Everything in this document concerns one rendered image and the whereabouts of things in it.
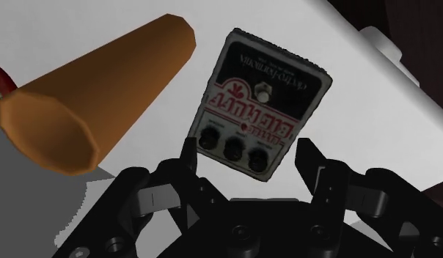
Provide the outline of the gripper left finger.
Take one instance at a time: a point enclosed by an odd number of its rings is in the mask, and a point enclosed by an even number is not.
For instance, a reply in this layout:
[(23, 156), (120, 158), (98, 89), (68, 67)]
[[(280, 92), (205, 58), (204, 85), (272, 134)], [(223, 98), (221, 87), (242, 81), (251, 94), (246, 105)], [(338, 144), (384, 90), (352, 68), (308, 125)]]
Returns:
[(179, 158), (122, 170), (52, 258), (139, 258), (136, 242), (154, 212), (169, 210), (180, 237), (157, 258), (228, 258), (221, 231), (227, 200), (196, 175), (197, 140)]

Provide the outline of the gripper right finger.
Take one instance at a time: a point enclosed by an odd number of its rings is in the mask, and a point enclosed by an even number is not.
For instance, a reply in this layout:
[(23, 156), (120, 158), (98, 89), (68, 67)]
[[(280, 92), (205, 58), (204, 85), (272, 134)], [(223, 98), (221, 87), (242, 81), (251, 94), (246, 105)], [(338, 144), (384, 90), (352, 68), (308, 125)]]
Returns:
[(364, 174), (326, 158), (308, 138), (297, 141), (295, 166), (313, 196), (356, 212), (392, 249), (395, 258), (443, 258), (443, 207), (383, 168)]

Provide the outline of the white table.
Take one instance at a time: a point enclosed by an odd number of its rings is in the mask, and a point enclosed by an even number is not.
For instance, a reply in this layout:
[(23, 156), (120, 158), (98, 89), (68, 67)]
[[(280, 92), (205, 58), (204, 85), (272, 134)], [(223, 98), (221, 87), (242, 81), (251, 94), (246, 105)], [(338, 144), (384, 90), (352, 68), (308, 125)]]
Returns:
[(332, 77), (301, 131), (325, 156), (361, 173), (390, 169), (420, 190), (443, 181), (443, 109), (325, 0), (0, 0), (0, 66), (24, 85), (166, 13), (186, 19), (197, 47), (99, 170), (42, 169), (0, 129), (0, 258), (51, 258), (122, 169), (179, 156), (235, 27)]

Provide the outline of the orange tapered cup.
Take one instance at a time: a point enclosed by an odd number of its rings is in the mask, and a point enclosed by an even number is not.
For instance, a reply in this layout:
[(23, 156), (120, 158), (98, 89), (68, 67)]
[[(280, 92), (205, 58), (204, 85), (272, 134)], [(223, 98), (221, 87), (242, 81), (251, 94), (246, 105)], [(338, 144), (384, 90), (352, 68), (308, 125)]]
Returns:
[(28, 159), (93, 171), (191, 58), (195, 33), (165, 14), (0, 99), (0, 128)]

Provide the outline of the grey black effects pedal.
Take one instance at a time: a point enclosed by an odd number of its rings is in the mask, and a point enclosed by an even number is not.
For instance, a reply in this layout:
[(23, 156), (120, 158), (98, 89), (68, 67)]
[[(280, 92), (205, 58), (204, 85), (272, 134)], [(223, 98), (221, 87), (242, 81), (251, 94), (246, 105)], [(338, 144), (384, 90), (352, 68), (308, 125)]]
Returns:
[(234, 28), (188, 134), (198, 153), (266, 182), (332, 82), (310, 60)]

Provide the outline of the white rounded object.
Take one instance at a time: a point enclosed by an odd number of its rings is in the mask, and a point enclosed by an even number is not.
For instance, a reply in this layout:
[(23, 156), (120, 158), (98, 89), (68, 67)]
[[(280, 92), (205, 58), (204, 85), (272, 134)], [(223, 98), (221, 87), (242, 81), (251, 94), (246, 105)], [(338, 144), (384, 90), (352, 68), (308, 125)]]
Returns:
[(367, 26), (359, 31), (361, 35), (388, 60), (393, 63), (404, 75), (406, 75), (416, 86), (419, 81), (409, 72), (401, 62), (403, 56), (399, 47), (391, 41), (383, 32), (374, 26)]

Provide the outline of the dark red object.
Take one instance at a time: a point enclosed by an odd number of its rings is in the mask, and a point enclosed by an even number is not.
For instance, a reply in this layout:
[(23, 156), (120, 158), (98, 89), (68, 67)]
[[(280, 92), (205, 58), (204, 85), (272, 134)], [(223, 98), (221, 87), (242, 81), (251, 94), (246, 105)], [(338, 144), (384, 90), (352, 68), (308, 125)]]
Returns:
[(18, 87), (10, 76), (0, 68), (0, 99), (16, 90)]

